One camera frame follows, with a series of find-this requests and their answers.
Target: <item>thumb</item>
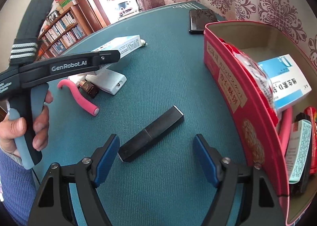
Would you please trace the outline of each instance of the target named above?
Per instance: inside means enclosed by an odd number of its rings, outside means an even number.
[[[21,137],[26,132],[26,120],[19,118],[17,120],[8,120],[7,118],[0,123],[1,140],[14,139]]]

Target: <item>red tin box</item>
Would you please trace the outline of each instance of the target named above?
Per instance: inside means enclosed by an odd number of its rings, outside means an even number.
[[[247,74],[219,38],[233,44],[256,62],[290,54],[304,73],[312,91],[293,106],[293,115],[292,109],[283,113],[282,122],[277,128]],[[317,177],[310,179],[303,195],[289,198],[285,147],[280,131],[284,138],[288,138],[291,119],[308,106],[317,107],[316,69],[303,51],[280,30],[251,21],[207,24],[203,59],[232,114],[248,165],[262,164],[279,197],[285,224],[291,225],[311,203],[317,191]]]

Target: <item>blue sleeve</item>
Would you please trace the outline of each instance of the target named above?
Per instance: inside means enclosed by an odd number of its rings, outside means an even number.
[[[0,177],[5,208],[18,225],[26,226],[36,194],[32,171],[0,150]]]

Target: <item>perfume bottle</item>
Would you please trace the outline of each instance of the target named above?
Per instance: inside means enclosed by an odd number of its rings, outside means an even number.
[[[81,87],[81,89],[85,91],[91,98],[95,98],[99,92],[98,87],[84,79],[79,82],[79,87]]]

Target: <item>black cable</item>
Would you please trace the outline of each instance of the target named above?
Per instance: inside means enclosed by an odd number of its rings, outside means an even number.
[[[31,170],[33,171],[34,176],[35,176],[35,178],[37,179],[37,182],[38,182],[38,183],[39,183],[39,185],[40,185],[40,184],[41,184],[41,182],[40,182],[39,178],[37,177],[37,174],[35,173],[35,171],[34,171],[34,169],[33,169],[33,168],[32,168]]]

